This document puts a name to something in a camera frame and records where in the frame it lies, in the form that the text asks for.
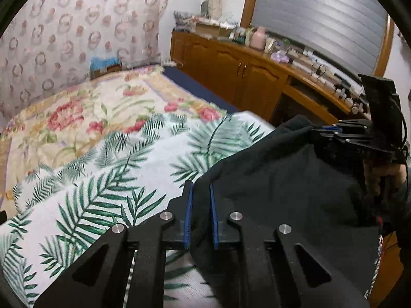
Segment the window blind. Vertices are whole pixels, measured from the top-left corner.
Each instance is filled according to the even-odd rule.
[[[352,73],[372,74],[387,16],[377,0],[256,0],[252,24],[307,45]]]

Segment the metal screw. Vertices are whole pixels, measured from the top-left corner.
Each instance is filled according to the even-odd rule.
[[[113,233],[119,234],[124,230],[124,225],[121,223],[116,223],[114,226],[112,226],[111,231]]]
[[[286,223],[280,225],[280,226],[278,227],[278,230],[280,231],[280,233],[283,233],[283,234],[289,234],[289,233],[291,233],[291,227],[290,227],[288,224],[286,224]]]
[[[171,212],[166,211],[166,212],[163,212],[163,213],[160,214],[160,218],[162,220],[170,220],[172,217],[173,217],[173,213],[171,213]]]
[[[234,221],[239,221],[242,219],[242,214],[240,212],[233,212],[230,214],[230,218]]]

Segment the pink vase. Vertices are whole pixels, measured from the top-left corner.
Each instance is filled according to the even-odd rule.
[[[266,40],[266,29],[263,26],[259,26],[251,38],[250,46],[257,50],[264,50],[266,47]]]

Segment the purple item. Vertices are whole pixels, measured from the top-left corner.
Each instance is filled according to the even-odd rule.
[[[282,63],[288,63],[290,61],[290,58],[287,56],[287,53],[285,51],[278,51],[274,52],[271,55],[271,60]]]

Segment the cabinet door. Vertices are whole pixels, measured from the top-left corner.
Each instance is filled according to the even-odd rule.
[[[212,78],[210,77],[213,51],[206,40],[192,41],[184,57],[183,69],[185,73],[201,83],[206,88],[210,88]]]
[[[214,82],[210,85],[210,90],[233,104],[237,88],[241,83],[240,70],[245,65],[245,56],[232,49],[218,46],[214,56],[211,70]]]
[[[184,65],[184,36],[179,32],[173,32],[171,37],[171,59],[177,63],[177,68],[181,69]]]
[[[287,74],[264,61],[252,59],[244,66],[241,79],[235,105],[270,121],[285,86]]]

